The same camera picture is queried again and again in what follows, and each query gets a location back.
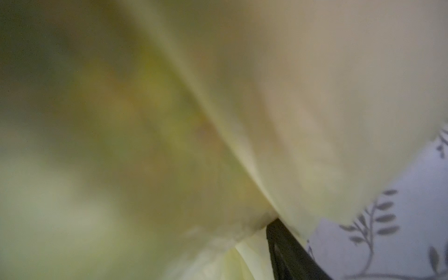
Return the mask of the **avocado print green plastic bag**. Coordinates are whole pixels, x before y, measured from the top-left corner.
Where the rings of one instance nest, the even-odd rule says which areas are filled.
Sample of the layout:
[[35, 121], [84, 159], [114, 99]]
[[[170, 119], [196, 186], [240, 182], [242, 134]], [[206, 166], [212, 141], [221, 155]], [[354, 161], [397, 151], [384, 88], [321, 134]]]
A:
[[271, 278], [447, 122], [446, 1], [2, 1], [1, 278]]

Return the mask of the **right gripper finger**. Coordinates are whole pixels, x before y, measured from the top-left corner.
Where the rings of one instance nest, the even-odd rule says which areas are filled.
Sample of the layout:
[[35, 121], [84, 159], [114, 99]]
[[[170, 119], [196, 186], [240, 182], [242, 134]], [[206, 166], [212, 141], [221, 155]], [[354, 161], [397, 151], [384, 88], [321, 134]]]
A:
[[275, 280], [331, 280], [280, 219], [267, 226], [266, 237]]

